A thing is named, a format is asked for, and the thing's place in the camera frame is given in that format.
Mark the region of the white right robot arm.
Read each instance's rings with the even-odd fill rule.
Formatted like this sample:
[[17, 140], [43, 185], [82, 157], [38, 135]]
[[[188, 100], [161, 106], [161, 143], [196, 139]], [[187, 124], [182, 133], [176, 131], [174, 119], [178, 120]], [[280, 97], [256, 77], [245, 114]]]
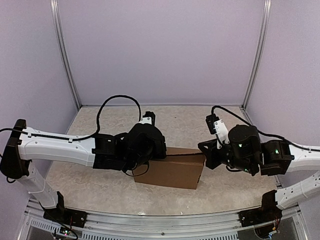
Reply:
[[315, 170], [316, 173], [294, 185], [269, 191], [262, 196], [256, 218], [266, 222], [276, 210], [284, 210], [320, 190], [320, 148], [292, 143], [281, 136], [261, 142], [260, 132], [253, 125], [236, 125], [230, 131], [217, 126], [216, 138], [200, 142], [205, 165], [213, 170], [225, 165], [230, 172], [245, 172], [251, 176], [284, 175], [289, 172]]

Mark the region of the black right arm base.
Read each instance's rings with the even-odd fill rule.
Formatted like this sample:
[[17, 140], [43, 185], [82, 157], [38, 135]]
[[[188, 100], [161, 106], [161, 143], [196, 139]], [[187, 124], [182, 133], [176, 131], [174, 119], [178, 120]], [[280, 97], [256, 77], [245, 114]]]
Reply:
[[276, 190], [271, 190], [262, 195], [261, 206], [249, 210], [242, 210], [238, 213], [242, 227], [249, 227], [258, 224], [280, 220], [282, 210], [277, 207]]

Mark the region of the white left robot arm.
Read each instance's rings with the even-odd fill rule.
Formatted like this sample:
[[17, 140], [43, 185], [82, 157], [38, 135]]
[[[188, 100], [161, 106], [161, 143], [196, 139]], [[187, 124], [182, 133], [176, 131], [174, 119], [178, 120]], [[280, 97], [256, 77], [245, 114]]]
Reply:
[[78, 164], [98, 170], [126, 173], [153, 159], [165, 159], [165, 137], [153, 124], [136, 123], [129, 132], [117, 135], [64, 135], [43, 132], [19, 119], [11, 132], [0, 160], [0, 171], [24, 185], [57, 221], [70, 218], [63, 197], [39, 175], [34, 160]]

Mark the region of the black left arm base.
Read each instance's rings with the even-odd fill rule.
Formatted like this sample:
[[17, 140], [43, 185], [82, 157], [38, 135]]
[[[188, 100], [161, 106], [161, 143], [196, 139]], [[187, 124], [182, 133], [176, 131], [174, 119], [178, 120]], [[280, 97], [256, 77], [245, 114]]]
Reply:
[[57, 191], [57, 203], [54, 208], [43, 208], [43, 217], [70, 227], [84, 228], [88, 213], [65, 207], [63, 195]]

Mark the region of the brown cardboard box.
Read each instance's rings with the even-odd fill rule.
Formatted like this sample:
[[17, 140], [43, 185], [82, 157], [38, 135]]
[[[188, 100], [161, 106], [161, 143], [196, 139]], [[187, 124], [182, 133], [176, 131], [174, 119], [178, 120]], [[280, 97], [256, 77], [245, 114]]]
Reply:
[[195, 190], [205, 165], [205, 155], [198, 149], [168, 147], [166, 158], [152, 159], [149, 166], [133, 171], [136, 183]]

